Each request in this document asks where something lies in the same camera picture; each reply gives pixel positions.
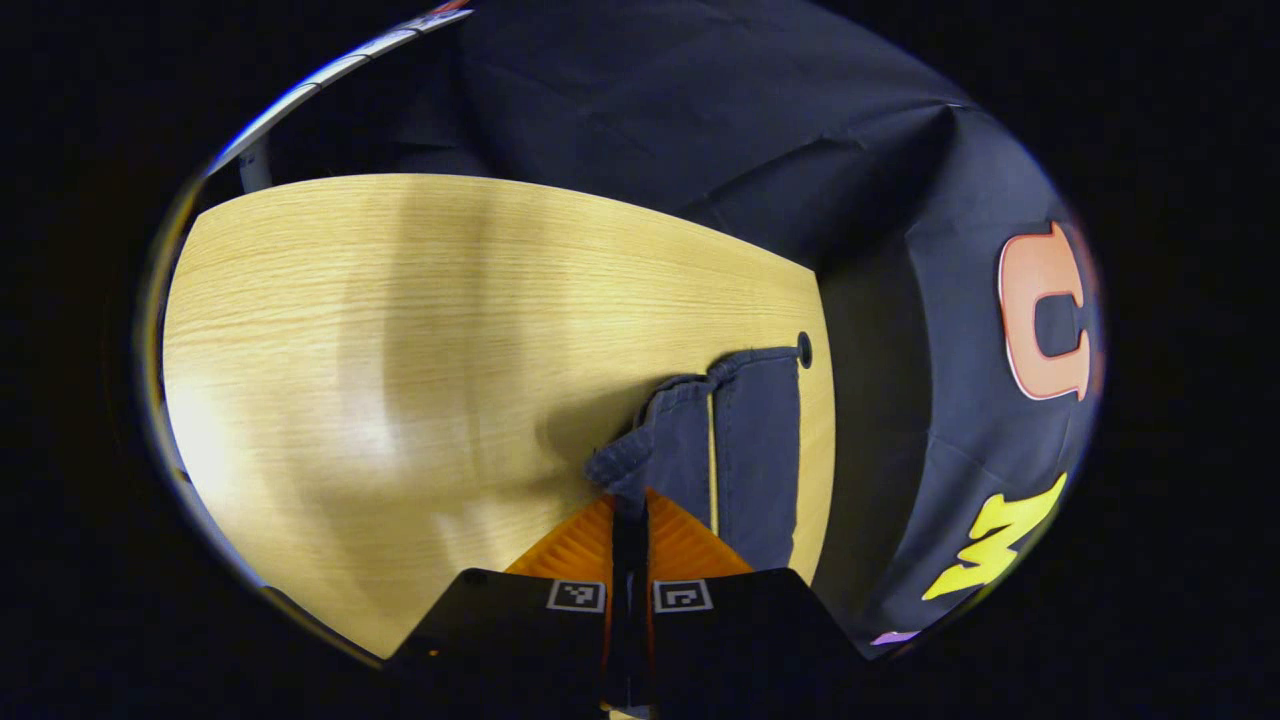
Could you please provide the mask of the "dark blue jeans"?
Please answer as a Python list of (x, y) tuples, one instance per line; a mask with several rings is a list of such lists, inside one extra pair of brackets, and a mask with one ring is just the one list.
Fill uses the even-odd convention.
[(595, 451), (586, 478), (637, 518), (653, 489), (754, 570), (788, 565), (797, 525), (804, 351), (728, 354), (703, 374), (660, 382), (631, 427)]

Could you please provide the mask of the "black backdrop cloth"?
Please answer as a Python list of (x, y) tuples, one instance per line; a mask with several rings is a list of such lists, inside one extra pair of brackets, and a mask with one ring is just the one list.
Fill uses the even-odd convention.
[(268, 143), (280, 184), (549, 184), (813, 270), (837, 433), (814, 588), (869, 657), (1015, 568), (1089, 442), (1106, 332), (1066, 201), (959, 87), (812, 0), (474, 0)]

